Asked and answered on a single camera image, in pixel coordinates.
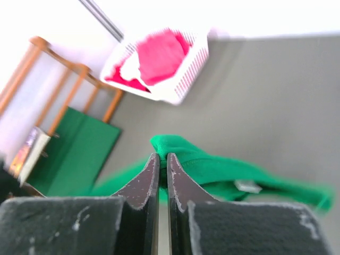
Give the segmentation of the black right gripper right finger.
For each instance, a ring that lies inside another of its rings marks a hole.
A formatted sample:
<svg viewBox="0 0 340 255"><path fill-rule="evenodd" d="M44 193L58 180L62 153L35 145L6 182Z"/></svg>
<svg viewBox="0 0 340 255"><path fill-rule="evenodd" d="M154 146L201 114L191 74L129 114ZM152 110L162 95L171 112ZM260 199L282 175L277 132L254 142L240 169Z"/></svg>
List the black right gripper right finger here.
<svg viewBox="0 0 340 255"><path fill-rule="evenodd" d="M171 254L331 254L317 218L300 203L221 202L167 156Z"/></svg>

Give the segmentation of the green t shirt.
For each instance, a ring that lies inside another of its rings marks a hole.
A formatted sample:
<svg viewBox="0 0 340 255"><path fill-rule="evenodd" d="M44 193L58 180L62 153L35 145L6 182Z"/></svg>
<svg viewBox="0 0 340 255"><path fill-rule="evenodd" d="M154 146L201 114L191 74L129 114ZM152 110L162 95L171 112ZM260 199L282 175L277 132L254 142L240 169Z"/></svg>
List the green t shirt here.
<svg viewBox="0 0 340 255"><path fill-rule="evenodd" d="M249 196L248 192L236 187L235 181L253 181L261 187L262 194L288 197L325 212L334 204L334 193L330 188L282 178L237 159L211 155L179 135L156 135L150 143L160 158L160 203L166 203L168 199L167 156L174 153L194 181L207 192L227 201L242 201Z"/></svg>

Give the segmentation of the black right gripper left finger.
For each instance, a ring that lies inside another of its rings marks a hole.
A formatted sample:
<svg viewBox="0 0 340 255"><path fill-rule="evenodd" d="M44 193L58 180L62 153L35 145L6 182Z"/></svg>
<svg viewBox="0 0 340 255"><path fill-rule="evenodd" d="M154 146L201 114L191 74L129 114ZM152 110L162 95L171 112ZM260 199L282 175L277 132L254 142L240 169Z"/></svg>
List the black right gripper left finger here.
<svg viewBox="0 0 340 255"><path fill-rule="evenodd" d="M104 197L45 197L1 169L1 254L156 254L159 157Z"/></svg>

